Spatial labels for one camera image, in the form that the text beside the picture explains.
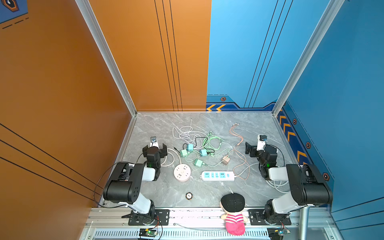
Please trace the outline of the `light green charger adapter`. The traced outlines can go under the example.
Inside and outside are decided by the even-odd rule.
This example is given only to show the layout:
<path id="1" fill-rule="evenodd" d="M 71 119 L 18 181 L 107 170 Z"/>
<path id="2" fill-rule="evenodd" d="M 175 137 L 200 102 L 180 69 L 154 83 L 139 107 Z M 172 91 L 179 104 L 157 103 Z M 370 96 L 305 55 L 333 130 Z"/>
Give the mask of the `light green charger adapter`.
<path id="1" fill-rule="evenodd" d="M 187 150 L 181 150 L 181 151 L 180 151 L 180 156 L 183 157 L 183 158 L 185 158 L 188 154 L 189 154 L 189 153 L 188 153 Z"/>

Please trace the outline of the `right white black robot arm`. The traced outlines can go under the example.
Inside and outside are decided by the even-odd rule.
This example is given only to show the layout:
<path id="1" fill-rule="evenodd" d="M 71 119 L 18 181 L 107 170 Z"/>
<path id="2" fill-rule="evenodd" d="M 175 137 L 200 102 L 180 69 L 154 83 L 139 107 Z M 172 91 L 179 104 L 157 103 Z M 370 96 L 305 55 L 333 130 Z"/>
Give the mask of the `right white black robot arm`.
<path id="1" fill-rule="evenodd" d="M 257 158 L 259 171 L 266 181 L 286 182 L 290 190 L 265 204 L 262 219 L 270 225 L 282 223 L 291 212 L 303 207 L 331 204 L 333 193 L 315 165 L 287 164 L 277 166 L 277 148 L 264 142 L 245 143 L 245 153 Z"/>

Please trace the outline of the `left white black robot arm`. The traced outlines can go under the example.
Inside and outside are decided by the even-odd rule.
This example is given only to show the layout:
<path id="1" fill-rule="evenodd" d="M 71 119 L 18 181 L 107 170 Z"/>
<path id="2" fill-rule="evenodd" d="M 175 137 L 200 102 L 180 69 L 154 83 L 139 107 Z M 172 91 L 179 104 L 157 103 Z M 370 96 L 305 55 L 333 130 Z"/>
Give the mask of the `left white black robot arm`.
<path id="1" fill-rule="evenodd" d="M 157 181 L 161 173 L 161 159 L 168 155 L 165 144 L 159 148 L 157 143 L 143 148 L 143 164 L 119 162 L 112 171 L 105 188 L 103 198 L 132 210 L 122 216 L 129 219 L 132 226 L 152 225 L 160 222 L 155 204 L 141 193 L 142 182 Z"/>

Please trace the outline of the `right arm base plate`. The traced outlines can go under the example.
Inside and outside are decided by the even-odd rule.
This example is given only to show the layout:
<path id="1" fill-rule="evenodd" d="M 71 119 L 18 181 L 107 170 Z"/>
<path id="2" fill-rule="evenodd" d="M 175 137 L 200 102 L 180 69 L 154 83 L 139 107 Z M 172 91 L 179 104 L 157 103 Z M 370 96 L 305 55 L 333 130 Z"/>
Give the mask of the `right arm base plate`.
<path id="1" fill-rule="evenodd" d="M 261 226 L 261 225 L 270 225 L 270 226 L 290 226 L 292 224 L 289 215 L 276 214 L 274 212 L 267 214 L 265 210 L 261 209 L 250 209 L 248 210 L 251 225 L 252 226 Z"/>

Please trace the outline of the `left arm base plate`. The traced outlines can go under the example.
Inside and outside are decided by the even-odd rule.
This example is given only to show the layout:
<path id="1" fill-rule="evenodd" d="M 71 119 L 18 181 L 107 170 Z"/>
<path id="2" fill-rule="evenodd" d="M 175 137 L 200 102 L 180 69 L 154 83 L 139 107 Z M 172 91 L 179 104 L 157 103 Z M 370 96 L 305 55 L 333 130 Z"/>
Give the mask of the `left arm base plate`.
<path id="1" fill-rule="evenodd" d="M 170 219 L 170 210 L 155 210 L 154 212 L 149 212 L 146 215 L 131 213 L 129 218 L 129 226 L 155 226 L 157 224 L 162 224 L 167 226 Z"/>

